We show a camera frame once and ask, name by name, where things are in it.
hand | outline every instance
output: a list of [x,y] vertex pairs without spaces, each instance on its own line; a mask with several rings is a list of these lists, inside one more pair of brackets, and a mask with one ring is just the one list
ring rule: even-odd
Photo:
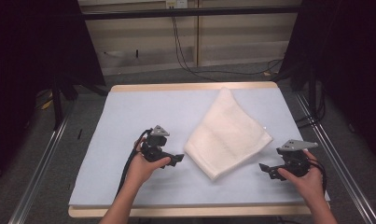
[[[137,151],[141,151],[141,144],[145,142],[145,138],[141,139],[138,144]],[[132,159],[129,171],[127,172],[125,184],[133,184],[135,187],[141,187],[152,175],[153,171],[165,166],[170,162],[171,158],[166,157],[158,161],[149,162],[141,153],[137,153]]]
[[[309,159],[316,161],[315,156],[309,151],[304,150],[304,153]],[[309,173],[302,177],[296,177],[283,168],[279,168],[278,173],[295,185],[299,194],[309,206],[319,200],[325,200],[322,189],[322,174],[318,168],[311,166]]]

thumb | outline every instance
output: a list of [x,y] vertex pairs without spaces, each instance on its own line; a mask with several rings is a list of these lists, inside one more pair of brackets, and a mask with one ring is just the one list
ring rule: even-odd
[[167,165],[170,161],[171,161],[170,157],[164,157],[158,161],[154,161],[153,166],[155,166],[156,168],[161,168],[162,166]]

black cable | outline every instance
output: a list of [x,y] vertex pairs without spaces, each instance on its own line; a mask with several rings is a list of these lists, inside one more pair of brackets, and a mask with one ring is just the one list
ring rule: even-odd
[[[271,71],[271,69],[273,69],[273,67],[275,67],[278,63],[282,62],[283,60],[280,59],[280,60],[271,60],[267,63],[267,69],[266,70],[263,70],[263,71],[259,71],[259,72],[255,72],[255,73],[240,73],[240,72],[231,72],[231,71],[220,71],[220,70],[208,70],[208,71],[193,71],[191,70],[187,63],[186,63],[186,60],[185,60],[185,57],[184,57],[184,54],[182,52],[182,48],[181,48],[181,43],[179,41],[179,34],[178,34],[178,28],[176,26],[176,20],[175,20],[175,17],[172,17],[173,19],[173,26],[174,26],[174,40],[175,40],[175,50],[176,50],[176,58],[178,60],[178,63],[179,65],[187,72],[190,72],[192,75],[196,76],[196,77],[201,77],[201,78],[205,78],[205,79],[208,79],[208,80],[211,80],[211,81],[216,81],[218,82],[218,80],[214,80],[214,79],[211,79],[209,77],[202,77],[202,76],[199,76],[197,75],[198,73],[226,73],[226,74],[234,74],[234,75],[246,75],[246,76],[253,76],[253,75],[259,75],[259,74],[263,74],[264,72],[269,72]],[[183,59],[183,62],[184,62],[184,65],[185,67],[182,65],[182,63],[180,62],[180,59],[179,59],[179,54],[178,54],[178,48],[179,48],[179,51],[181,53],[181,56],[182,56],[182,59]],[[274,65],[270,66],[270,63],[272,62],[275,62],[275,61],[278,61],[277,63],[275,63]]]
[[138,151],[136,150],[137,147],[138,147],[138,144],[141,143],[141,140],[142,140],[142,138],[144,137],[144,135],[145,135],[146,133],[150,133],[150,132],[152,132],[151,129],[149,129],[149,130],[145,130],[145,131],[141,134],[141,136],[138,138],[138,140],[135,142],[134,148],[132,149],[132,152],[130,153],[129,158],[127,159],[126,164],[124,165],[123,173],[122,173],[122,175],[121,175],[121,179],[120,179],[120,183],[118,184],[118,191],[117,191],[117,193],[116,193],[116,196],[118,196],[118,192],[120,191],[121,187],[123,187],[124,180],[126,179],[127,171],[129,170],[130,163],[132,163],[132,159],[133,159],[134,156],[138,153]]
[[319,99],[319,105],[318,105],[318,108],[316,109],[316,114],[318,116],[315,118],[315,117],[309,115],[309,116],[305,116],[305,117],[303,117],[301,119],[295,119],[296,123],[304,121],[306,119],[313,119],[313,121],[310,121],[309,123],[304,124],[304,125],[300,125],[300,126],[298,126],[298,128],[299,129],[305,128],[305,127],[314,125],[314,124],[318,123],[319,121],[321,121],[324,118],[325,114],[326,114],[326,108],[327,107],[326,107],[326,103],[325,103],[325,88],[321,84],[321,98]]
[[240,73],[240,72],[231,72],[231,71],[220,71],[220,70],[208,70],[208,71],[193,71],[194,73],[214,73],[214,72],[218,72],[218,73],[227,73],[227,74],[234,74],[234,75],[244,75],[244,76],[254,76],[254,75],[260,75],[260,74],[263,74],[265,72],[269,72],[269,69],[272,69],[273,67],[275,67],[278,63],[276,63],[275,65],[271,66],[270,68],[268,68],[267,70],[262,70],[262,71],[259,71],[259,72],[255,72],[255,73]]
[[316,163],[310,162],[311,166],[316,167],[322,174],[322,190],[325,192],[327,191],[327,172],[325,170],[325,167],[321,162],[309,159],[309,161],[315,161]]
[[[204,78],[204,79],[207,79],[207,80],[210,80],[210,81],[218,82],[217,80],[211,79],[211,78],[209,78],[209,77],[202,77],[202,76],[199,76],[199,75],[197,75],[195,72],[193,72],[193,71],[190,70],[190,68],[188,67],[188,65],[187,65],[187,63],[186,63],[184,53],[182,52],[181,42],[179,41],[179,34],[178,34],[178,28],[177,28],[177,26],[176,26],[175,17],[172,17],[172,20],[173,20],[173,26],[174,26],[174,40],[175,40],[176,59],[178,60],[179,65],[180,65],[185,71],[190,72],[190,73],[191,73],[193,76],[195,76],[195,77],[200,77],[200,78]],[[180,53],[181,53],[182,59],[183,59],[184,64],[185,64],[185,67],[182,65],[182,63],[181,63],[180,60],[179,60],[178,46],[179,46],[179,51],[180,51]]]

white towel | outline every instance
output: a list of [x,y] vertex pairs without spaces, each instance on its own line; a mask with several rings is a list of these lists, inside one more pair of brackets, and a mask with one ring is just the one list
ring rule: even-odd
[[184,146],[184,150],[212,179],[252,157],[272,137],[222,88]]

metal bar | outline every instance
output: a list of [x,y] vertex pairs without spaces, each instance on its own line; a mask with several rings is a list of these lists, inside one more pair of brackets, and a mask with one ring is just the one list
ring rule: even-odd
[[[315,119],[310,114],[309,103],[307,102],[306,98],[300,94],[297,94],[297,97],[300,106],[306,114],[307,118],[309,118],[309,121],[315,122]],[[327,153],[327,156],[329,157],[330,161],[335,167],[335,170],[338,173],[341,182],[347,189],[348,193],[351,196],[351,199],[355,203],[356,208],[365,220],[365,223],[376,224],[376,214],[374,213],[374,210],[372,209],[369,200],[362,192],[360,187],[356,184],[354,178],[351,176],[336,148],[327,136],[327,133],[322,128],[322,125],[320,123],[314,123],[312,126],[319,141],[323,145],[325,152]]]
[[86,12],[72,17],[83,17],[84,20],[113,20],[113,19],[138,19],[158,17],[188,17],[188,16],[220,16],[243,14],[270,14],[270,13],[296,13],[302,6],[280,7],[208,7],[208,8],[177,8],[177,9],[151,9],[135,11],[111,12]]
[[57,130],[53,131],[53,135],[51,136],[48,146],[45,149],[45,152],[40,160],[36,170],[34,172],[33,177],[30,180],[24,194],[22,195],[16,209],[14,210],[12,217],[9,220],[9,224],[22,224],[24,223],[25,219],[27,218],[28,212],[30,211],[31,205],[34,202],[34,198],[39,191],[40,184],[42,182],[43,177],[48,169],[49,163],[51,158],[56,150],[60,139],[63,135],[63,131],[65,129],[66,123],[69,119],[69,116],[72,112],[74,102],[70,103],[66,109],[65,117],[63,118],[62,123],[60,123]]

